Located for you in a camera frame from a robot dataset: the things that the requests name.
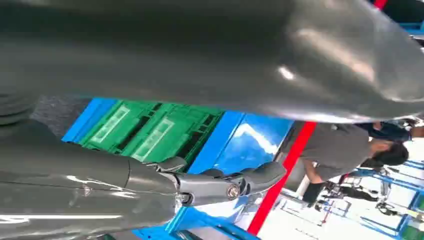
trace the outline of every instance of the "gray shirt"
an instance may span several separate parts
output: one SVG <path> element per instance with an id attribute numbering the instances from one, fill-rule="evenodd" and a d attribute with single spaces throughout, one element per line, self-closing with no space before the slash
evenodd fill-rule
<path id="1" fill-rule="evenodd" d="M 295 131 L 288 147 L 296 139 Z M 301 158 L 317 162 L 316 172 L 326 181 L 351 172 L 370 153 L 368 132 L 352 124 L 318 123 Z"/>

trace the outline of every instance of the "metal bolt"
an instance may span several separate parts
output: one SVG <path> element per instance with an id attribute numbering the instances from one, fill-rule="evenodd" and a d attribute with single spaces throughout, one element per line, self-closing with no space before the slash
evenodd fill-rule
<path id="1" fill-rule="evenodd" d="M 239 189 L 238 186 L 236 186 L 236 185 L 229 186 L 228 191 L 227 191 L 227 195 L 228 195 L 229 199 L 231 199 L 231 200 L 236 199 L 239 196 L 239 194 L 240 194 L 240 189 Z"/>

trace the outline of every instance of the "factory floor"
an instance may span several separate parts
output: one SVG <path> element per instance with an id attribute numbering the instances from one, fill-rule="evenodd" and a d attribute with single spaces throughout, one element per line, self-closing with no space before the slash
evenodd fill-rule
<path id="1" fill-rule="evenodd" d="M 76 96 L 41 96 L 30 117 L 62 138 L 90 101 L 91 98 Z"/>

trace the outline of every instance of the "green crate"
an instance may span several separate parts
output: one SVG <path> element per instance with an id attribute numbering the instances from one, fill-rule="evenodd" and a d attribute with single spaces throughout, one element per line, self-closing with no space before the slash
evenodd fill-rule
<path id="1" fill-rule="evenodd" d="M 120 154 L 132 131 L 141 129 L 162 104 L 157 102 L 119 101 L 88 132 L 80 144 L 89 149 Z"/>
<path id="2" fill-rule="evenodd" d="M 407 226 L 402 233 L 403 240 L 423 240 L 424 232 L 416 229 L 415 227 Z"/>
<path id="3" fill-rule="evenodd" d="M 122 153 L 141 162 L 178 156 L 191 162 L 214 129 L 222 111 L 182 104 L 164 104 L 158 116 L 134 137 Z"/>
<path id="4" fill-rule="evenodd" d="M 141 162 L 179 156 L 190 163 L 222 114 L 209 107 L 119 101 L 80 144 Z"/>

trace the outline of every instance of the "red stripe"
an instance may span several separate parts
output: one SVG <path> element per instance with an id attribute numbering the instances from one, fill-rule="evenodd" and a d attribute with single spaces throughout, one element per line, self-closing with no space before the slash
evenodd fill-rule
<path id="1" fill-rule="evenodd" d="M 298 158 L 301 156 L 302 151 L 304 150 L 309 140 L 309 137 L 314 132 L 316 125 L 317 124 L 315 122 L 306 122 L 303 125 L 303 128 L 300 130 L 299 136 L 294 141 L 293 146 L 291 147 L 287 157 L 285 158 L 282 164 L 287 170 L 287 173 L 279 182 L 277 182 L 277 184 L 271 187 L 266 193 L 262 203 L 259 206 L 259 209 L 257 210 L 252 222 L 250 223 L 249 228 L 247 229 L 249 233 L 256 236 L 259 233 L 259 230 L 261 230 L 265 219 L 267 218 L 268 214 L 271 211 L 271 208 L 277 200 L 281 189 L 283 188 L 284 184 L 286 184 L 290 173 L 292 172 L 296 162 L 298 161 Z"/>
<path id="2" fill-rule="evenodd" d="M 382 10 L 385 5 L 387 4 L 388 0 L 375 0 L 374 1 L 374 6 L 380 10 Z"/>

